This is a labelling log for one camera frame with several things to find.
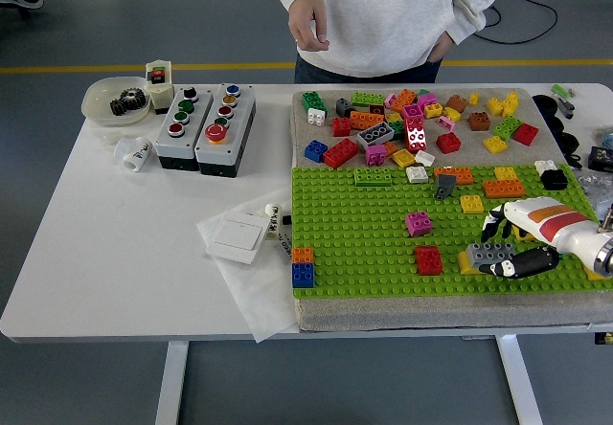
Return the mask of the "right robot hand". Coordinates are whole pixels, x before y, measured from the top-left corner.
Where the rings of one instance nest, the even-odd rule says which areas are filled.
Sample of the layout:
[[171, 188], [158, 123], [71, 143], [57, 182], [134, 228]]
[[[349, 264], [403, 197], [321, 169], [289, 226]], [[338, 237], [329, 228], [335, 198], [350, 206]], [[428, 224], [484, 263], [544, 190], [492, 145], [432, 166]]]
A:
[[[509, 243], [488, 244], [501, 222], [507, 237], [513, 226], [533, 235], [542, 246], [516, 253]], [[612, 276], [612, 227], [597, 224], [554, 198], [541, 196], [507, 202], [492, 209], [485, 220], [481, 241], [466, 249], [472, 268], [507, 279], [522, 279], [557, 267], [561, 254], [577, 256], [596, 274]]]

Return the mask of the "person's right hand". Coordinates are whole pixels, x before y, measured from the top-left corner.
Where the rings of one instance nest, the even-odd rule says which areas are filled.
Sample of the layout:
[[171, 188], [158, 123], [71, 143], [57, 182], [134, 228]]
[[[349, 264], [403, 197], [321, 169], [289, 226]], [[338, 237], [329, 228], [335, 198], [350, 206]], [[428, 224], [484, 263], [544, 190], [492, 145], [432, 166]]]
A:
[[288, 27], [300, 50], [321, 52], [329, 49], [323, 0], [294, 0], [288, 10]]

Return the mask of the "person's left hand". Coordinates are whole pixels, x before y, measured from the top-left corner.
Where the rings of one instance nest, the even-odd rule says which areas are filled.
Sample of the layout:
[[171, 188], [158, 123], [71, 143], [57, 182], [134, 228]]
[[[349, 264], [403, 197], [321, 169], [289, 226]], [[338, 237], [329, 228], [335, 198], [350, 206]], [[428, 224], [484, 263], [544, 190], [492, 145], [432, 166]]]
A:
[[455, 42], [451, 38], [451, 36], [444, 32], [437, 39], [435, 45], [433, 46], [430, 54], [428, 55], [428, 62], [438, 62], [442, 61], [445, 55], [449, 52], [451, 48], [453, 48]]

